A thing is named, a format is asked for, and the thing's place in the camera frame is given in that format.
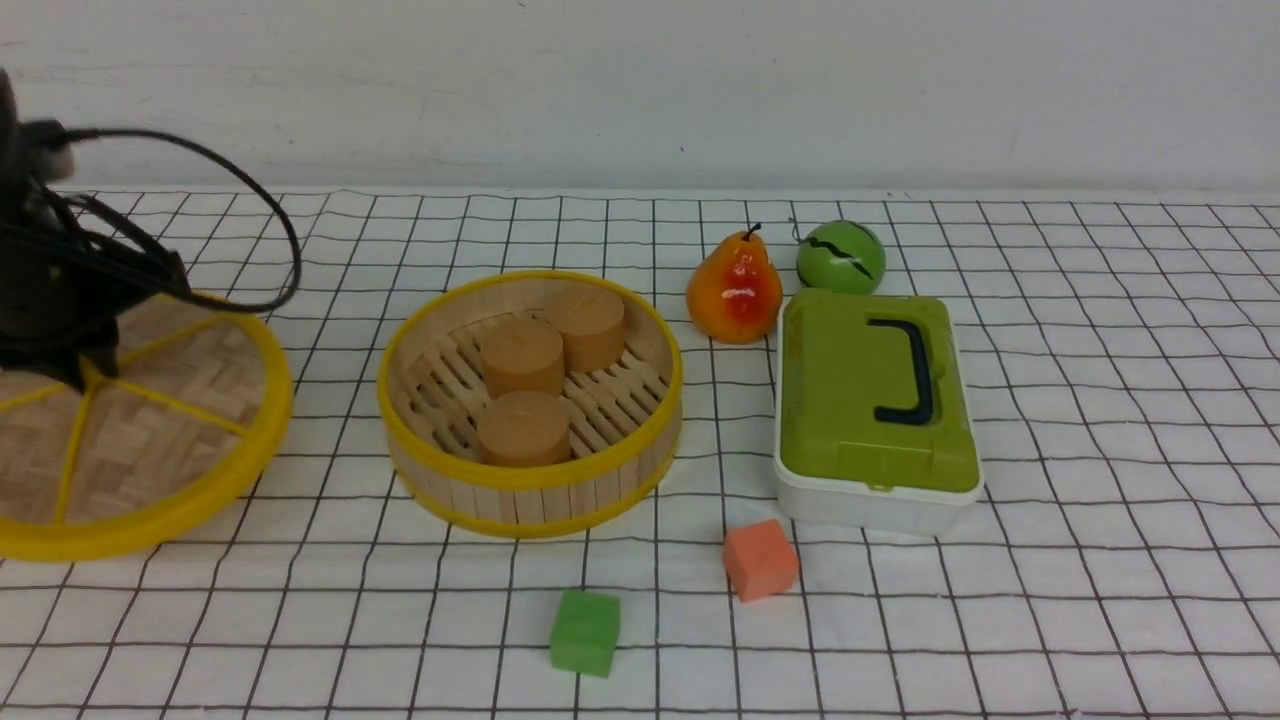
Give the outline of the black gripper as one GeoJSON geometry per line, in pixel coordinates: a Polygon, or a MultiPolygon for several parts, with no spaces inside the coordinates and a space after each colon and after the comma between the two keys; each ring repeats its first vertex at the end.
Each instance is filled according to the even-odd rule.
{"type": "Polygon", "coordinates": [[[58,120],[20,120],[1,74],[3,370],[84,391],[87,366],[119,375],[119,318],[189,283],[180,256],[119,211],[51,190],[74,172],[73,142],[58,120]]]}

